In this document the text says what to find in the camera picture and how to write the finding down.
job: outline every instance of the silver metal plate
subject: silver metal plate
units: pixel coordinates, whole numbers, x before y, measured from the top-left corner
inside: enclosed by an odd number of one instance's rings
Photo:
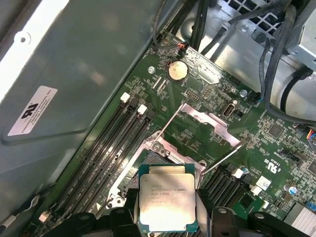
[[[144,174],[140,178],[140,222],[151,232],[185,231],[196,219],[192,174]]]

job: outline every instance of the integrated circuit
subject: integrated circuit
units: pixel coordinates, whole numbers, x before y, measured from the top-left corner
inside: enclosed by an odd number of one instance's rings
[[[277,124],[273,124],[269,130],[269,134],[274,136],[275,138],[278,138],[282,132],[283,132],[282,127]]]
[[[139,167],[139,225],[143,233],[195,232],[194,165]]]
[[[308,167],[308,170],[316,175],[316,161],[313,161],[312,164]]]
[[[240,200],[240,204],[247,209],[251,203],[253,202],[253,199],[249,196],[249,195],[245,195],[242,197],[242,199]]]

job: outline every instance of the blue component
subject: blue component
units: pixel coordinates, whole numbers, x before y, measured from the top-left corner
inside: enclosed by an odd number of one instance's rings
[[[306,204],[306,207],[309,208],[309,209],[312,210],[312,211],[316,211],[316,205],[313,204],[313,203],[311,203],[311,202],[308,202],[308,203]]]

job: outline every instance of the chip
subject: chip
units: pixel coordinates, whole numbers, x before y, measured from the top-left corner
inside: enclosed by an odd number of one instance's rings
[[[308,167],[308,170],[313,173],[314,175],[316,175],[316,161],[313,161],[313,163],[310,165],[310,167]]]
[[[269,130],[269,133],[275,138],[279,137],[282,132],[283,132],[282,127],[277,124],[273,124],[273,126]]]
[[[240,200],[240,204],[247,209],[250,204],[253,202],[253,199],[249,196],[249,195],[245,195],[242,197],[242,199]]]

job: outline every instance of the sticker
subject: sticker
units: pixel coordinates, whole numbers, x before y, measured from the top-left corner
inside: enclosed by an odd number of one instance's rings
[[[41,85],[11,128],[8,136],[29,134],[56,92],[57,89]]]
[[[271,181],[265,178],[264,176],[261,176],[260,179],[257,181],[256,185],[266,191],[268,187],[270,186]]]

